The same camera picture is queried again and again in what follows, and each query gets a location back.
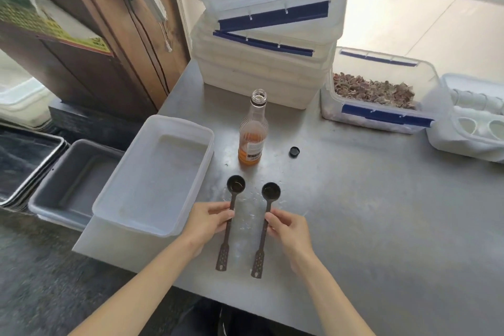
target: stainless steel table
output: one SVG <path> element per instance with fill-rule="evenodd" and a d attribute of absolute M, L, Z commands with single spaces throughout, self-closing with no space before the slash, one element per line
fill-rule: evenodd
<path fill-rule="evenodd" d="M 204 85 L 191 61 L 160 110 L 215 132 L 199 200 L 230 199 L 230 175 L 247 181 L 228 271 L 215 270 L 220 234 L 176 286 L 323 334 L 306 289 L 272 239 L 263 278 L 250 276 L 266 208 L 261 187 L 275 181 L 278 206 L 306 217 L 315 252 L 377 335 L 504 334 L 504 165 L 437 151 L 423 132 L 326 121 L 316 97 L 306 111 L 268 104 L 263 159 L 241 167 L 238 127 L 248 108 L 248 97 Z M 295 160 L 292 146 L 301 150 Z M 139 271 L 170 242 L 93 218 L 74 251 Z"/>

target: bottle neck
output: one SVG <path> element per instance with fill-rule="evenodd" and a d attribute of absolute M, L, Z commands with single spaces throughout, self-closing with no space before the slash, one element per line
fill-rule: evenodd
<path fill-rule="evenodd" d="M 266 110 L 266 104 L 264 104 L 261 107 L 258 107 L 253 103 L 251 103 L 249 109 L 249 118 L 255 121 L 261 121 L 264 118 L 265 110 Z"/>

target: forearm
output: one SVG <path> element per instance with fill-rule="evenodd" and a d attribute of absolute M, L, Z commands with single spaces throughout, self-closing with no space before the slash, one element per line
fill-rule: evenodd
<path fill-rule="evenodd" d="M 347 299 L 331 273 L 313 255 L 302 258 L 305 281 L 327 336 L 375 335 Z"/>
<path fill-rule="evenodd" d="M 138 335 L 195 251 L 190 241 L 177 238 L 71 335 Z"/>

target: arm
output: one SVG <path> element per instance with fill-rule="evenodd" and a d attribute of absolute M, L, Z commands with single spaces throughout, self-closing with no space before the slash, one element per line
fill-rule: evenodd
<path fill-rule="evenodd" d="M 182 234 L 70 335 L 138 335 L 182 270 L 233 216 L 229 202 L 195 203 Z"/>
<path fill-rule="evenodd" d="M 266 213 L 268 234 L 282 242 L 292 269 L 305 282 L 327 336 L 374 336 L 331 273 L 312 249 L 304 217 L 272 209 Z"/>

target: black bottle cap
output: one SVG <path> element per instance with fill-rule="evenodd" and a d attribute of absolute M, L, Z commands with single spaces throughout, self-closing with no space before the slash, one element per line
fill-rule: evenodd
<path fill-rule="evenodd" d="M 300 150 L 299 148 L 293 146 L 292 148 L 290 148 L 289 150 L 289 155 L 291 158 L 296 158 L 300 153 Z"/>

